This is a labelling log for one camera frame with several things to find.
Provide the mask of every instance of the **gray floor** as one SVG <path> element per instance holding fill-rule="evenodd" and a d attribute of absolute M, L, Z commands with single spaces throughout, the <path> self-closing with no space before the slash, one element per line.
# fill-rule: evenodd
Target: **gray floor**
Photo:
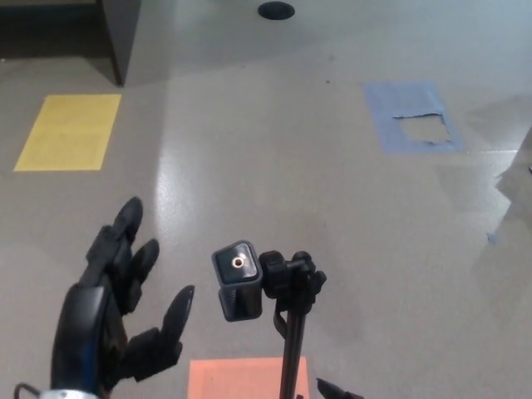
<path fill-rule="evenodd" d="M 139 195 L 140 239 L 162 254 L 128 331 L 159 324 L 182 286 L 197 294 L 180 365 L 117 398 L 185 397 L 193 358 L 281 355 L 271 303 L 249 323 L 219 309 L 209 256 L 236 239 L 306 249 L 327 272 L 310 377 L 367 399 L 530 398 L 529 4 L 294 0 L 282 23 L 258 4 L 145 2 L 101 172 L 11 172 L 45 95 L 116 91 L 100 68 L 0 63 L 4 396 L 47 385 L 64 293 Z M 383 154 L 360 85 L 385 79 L 436 81 L 467 151 Z"/>

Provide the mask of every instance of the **floor drain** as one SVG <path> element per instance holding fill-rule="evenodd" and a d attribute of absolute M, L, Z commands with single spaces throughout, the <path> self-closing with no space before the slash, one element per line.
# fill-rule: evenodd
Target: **floor drain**
<path fill-rule="evenodd" d="M 285 2 L 265 2 L 259 7 L 259 15 L 272 21 L 283 21 L 293 17 L 296 10 Z"/>

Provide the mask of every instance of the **cable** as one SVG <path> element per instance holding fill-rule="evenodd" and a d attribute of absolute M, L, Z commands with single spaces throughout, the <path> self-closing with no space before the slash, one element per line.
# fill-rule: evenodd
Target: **cable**
<path fill-rule="evenodd" d="M 34 397 L 39 397 L 41 395 L 41 391 L 39 391 L 35 387 L 32 387 L 30 384 L 26 384 L 25 382 L 19 382 L 15 386 L 15 390 L 13 391 L 14 399 L 20 399 L 20 391 L 22 390 L 30 392 Z"/>

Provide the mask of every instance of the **yellow paper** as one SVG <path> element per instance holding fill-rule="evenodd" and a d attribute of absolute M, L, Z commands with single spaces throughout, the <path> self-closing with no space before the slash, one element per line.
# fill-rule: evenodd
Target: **yellow paper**
<path fill-rule="evenodd" d="M 15 171 L 100 170 L 121 95 L 48 96 Z"/>

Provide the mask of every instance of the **orange paper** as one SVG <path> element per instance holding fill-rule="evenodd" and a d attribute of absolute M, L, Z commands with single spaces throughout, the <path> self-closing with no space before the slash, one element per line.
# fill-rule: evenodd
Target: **orange paper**
<path fill-rule="evenodd" d="M 282 358 L 194 360 L 188 399 L 279 398 Z M 299 362 L 296 394 L 309 399 L 307 361 Z"/>

